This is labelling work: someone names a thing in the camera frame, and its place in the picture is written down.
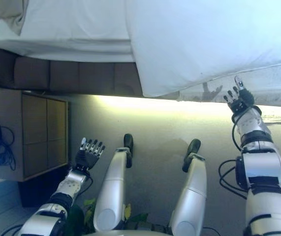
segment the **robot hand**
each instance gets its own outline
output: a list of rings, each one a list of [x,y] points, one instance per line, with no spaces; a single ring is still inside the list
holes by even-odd
[[[229,96],[223,98],[227,102],[229,108],[232,110],[235,116],[245,112],[246,109],[254,105],[253,95],[244,87],[243,82],[238,76],[235,76],[234,81],[237,86],[233,87],[237,98],[233,96],[232,91],[228,91]]]
[[[92,143],[91,139],[88,142],[86,138],[82,139],[80,148],[76,155],[75,170],[86,172],[93,168],[105,149],[105,146],[102,146],[102,142],[98,145],[96,144],[97,140],[94,140]]]

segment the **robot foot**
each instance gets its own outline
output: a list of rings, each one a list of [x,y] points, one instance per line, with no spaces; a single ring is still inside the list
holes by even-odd
[[[188,148],[187,148],[187,153],[185,155],[185,158],[184,158],[184,164],[182,166],[182,171],[184,171],[185,173],[188,172],[188,169],[189,169],[189,165],[191,163],[191,160],[192,160],[192,157],[189,156],[189,154],[191,153],[197,153],[199,148],[200,148],[200,145],[201,145],[201,142],[199,139],[193,139]]]
[[[124,147],[129,148],[130,154],[127,155],[126,168],[130,168],[132,166],[132,151],[133,151],[134,141],[131,134],[124,135]]]

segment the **white bedsheet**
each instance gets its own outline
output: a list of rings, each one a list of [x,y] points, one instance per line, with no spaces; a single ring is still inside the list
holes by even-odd
[[[20,36],[0,20],[0,48],[40,59],[134,61],[124,0],[31,0]]]
[[[126,9],[145,96],[281,64],[281,0],[131,0]]]

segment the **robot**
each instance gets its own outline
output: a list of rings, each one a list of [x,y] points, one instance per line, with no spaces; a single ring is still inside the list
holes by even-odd
[[[233,132],[237,127],[241,136],[240,156],[234,161],[236,181],[246,203],[244,236],[281,236],[281,156],[273,143],[271,132],[254,106],[251,93],[236,77],[236,87],[225,96],[233,112]],[[199,236],[203,226],[207,177],[205,159],[198,155],[200,142],[193,140],[184,159],[183,171],[187,180],[172,213],[169,229],[174,236]],[[23,225],[19,236],[62,236],[69,209],[84,182],[90,178],[89,170],[101,157],[105,146],[97,140],[82,139],[76,155],[76,165],[59,184],[50,200]],[[125,210],[125,169],[132,166],[132,136],[124,136],[124,147],[118,148],[109,165],[94,212],[96,233],[91,236],[165,236],[154,231],[121,230]],[[220,174],[220,183],[227,183]]]

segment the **mattress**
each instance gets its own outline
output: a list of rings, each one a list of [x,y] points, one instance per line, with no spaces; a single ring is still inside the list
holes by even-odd
[[[20,36],[0,20],[0,48],[51,60],[134,61],[124,0],[32,0]]]

